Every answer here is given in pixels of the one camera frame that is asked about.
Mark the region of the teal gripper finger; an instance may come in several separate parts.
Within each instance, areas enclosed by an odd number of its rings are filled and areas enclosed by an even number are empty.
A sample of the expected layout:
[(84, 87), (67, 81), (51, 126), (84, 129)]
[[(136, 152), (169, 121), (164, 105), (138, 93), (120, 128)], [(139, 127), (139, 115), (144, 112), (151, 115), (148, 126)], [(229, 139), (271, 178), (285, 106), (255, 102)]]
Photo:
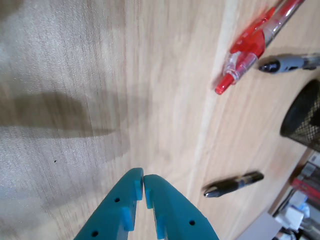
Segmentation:
[(141, 167), (132, 168), (114, 185), (93, 212), (76, 240), (127, 240), (135, 228), (137, 201), (143, 199)]
[(159, 240), (218, 239), (208, 219), (161, 176), (144, 176), (144, 191), (146, 206), (153, 210)]

